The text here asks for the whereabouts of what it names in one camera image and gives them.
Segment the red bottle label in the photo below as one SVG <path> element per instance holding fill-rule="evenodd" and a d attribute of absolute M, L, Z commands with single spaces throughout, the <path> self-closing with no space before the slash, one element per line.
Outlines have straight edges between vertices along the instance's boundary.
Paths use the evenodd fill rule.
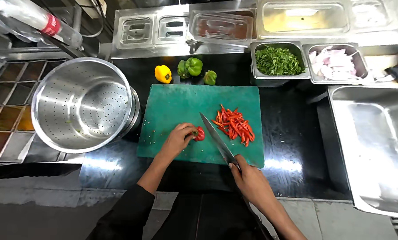
<path fill-rule="evenodd" d="M 45 28 L 41 30 L 41 32 L 52 37 L 59 32 L 60 27 L 60 20 L 54 15 L 48 13 L 48 23 L 46 24 Z"/>

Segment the steel pot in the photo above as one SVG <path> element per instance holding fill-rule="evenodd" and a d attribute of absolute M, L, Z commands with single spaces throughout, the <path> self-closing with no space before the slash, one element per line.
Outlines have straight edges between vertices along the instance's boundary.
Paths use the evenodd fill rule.
<path fill-rule="evenodd" d="M 32 102 L 32 122 L 50 147 L 96 150 L 139 125 L 140 103 L 125 75 L 98 58 L 75 58 L 48 73 Z"/>

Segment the hand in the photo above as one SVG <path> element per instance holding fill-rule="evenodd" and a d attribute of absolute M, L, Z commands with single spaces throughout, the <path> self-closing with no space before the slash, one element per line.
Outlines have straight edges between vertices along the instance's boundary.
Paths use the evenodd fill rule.
<path fill-rule="evenodd" d="M 250 166 L 242 155 L 238 154 L 234 157 L 242 170 L 242 174 L 234 164 L 230 163 L 231 173 L 237 187 L 248 201 L 259 210 L 263 210 L 267 204 L 277 201 L 263 173 L 255 166 Z"/>
<path fill-rule="evenodd" d="M 194 135 L 187 136 L 191 132 L 197 132 L 196 127 L 191 123 L 180 123 L 174 130 L 171 131 L 170 135 L 164 142 L 159 154 L 164 158 L 174 160 L 180 152 L 187 147 L 187 144 L 191 139 L 194 139 Z"/>

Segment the person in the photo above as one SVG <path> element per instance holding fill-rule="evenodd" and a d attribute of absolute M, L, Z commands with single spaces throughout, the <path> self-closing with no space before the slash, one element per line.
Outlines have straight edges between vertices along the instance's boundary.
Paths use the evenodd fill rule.
<path fill-rule="evenodd" d="M 140 240 L 166 168 L 195 138 L 191 123 L 178 124 L 136 185 L 127 189 L 99 221 L 89 240 Z M 172 210 L 153 240 L 272 239 L 243 196 L 274 226 L 281 239 L 306 240 L 277 201 L 263 173 L 235 156 L 241 172 L 230 164 L 239 193 L 178 194 Z"/>

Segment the cutting board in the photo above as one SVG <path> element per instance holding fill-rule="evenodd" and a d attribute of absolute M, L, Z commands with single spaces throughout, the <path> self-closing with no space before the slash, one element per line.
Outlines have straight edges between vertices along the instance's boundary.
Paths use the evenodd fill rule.
<path fill-rule="evenodd" d="M 215 119 L 217 110 L 221 110 L 220 104 L 232 111 L 239 108 L 238 111 L 243 113 L 244 119 L 249 121 L 255 133 L 255 141 L 245 147 L 240 143 L 239 137 L 231 140 L 215 127 L 220 137 L 234 155 L 242 154 L 250 165 L 264 167 L 260 94 L 257 87 L 153 84 L 141 124 L 137 155 L 153 158 L 175 126 L 187 122 L 202 126 L 205 139 L 190 141 L 175 159 L 226 164 L 199 114 L 202 112 L 211 121 Z"/>

